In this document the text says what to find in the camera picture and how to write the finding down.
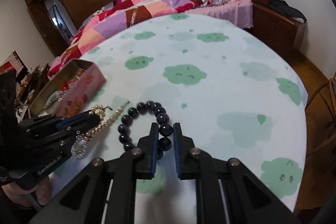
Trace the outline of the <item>person's left hand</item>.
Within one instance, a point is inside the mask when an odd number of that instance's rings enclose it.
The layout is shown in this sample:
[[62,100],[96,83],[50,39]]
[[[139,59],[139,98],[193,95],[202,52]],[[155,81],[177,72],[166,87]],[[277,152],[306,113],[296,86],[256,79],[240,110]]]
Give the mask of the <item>person's left hand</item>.
[[52,185],[50,178],[47,176],[41,182],[30,190],[23,190],[15,182],[11,182],[4,186],[1,186],[5,195],[13,201],[13,203],[22,205],[24,207],[31,206],[31,202],[26,199],[26,196],[31,193],[35,193],[37,202],[40,205],[46,205],[51,200]]

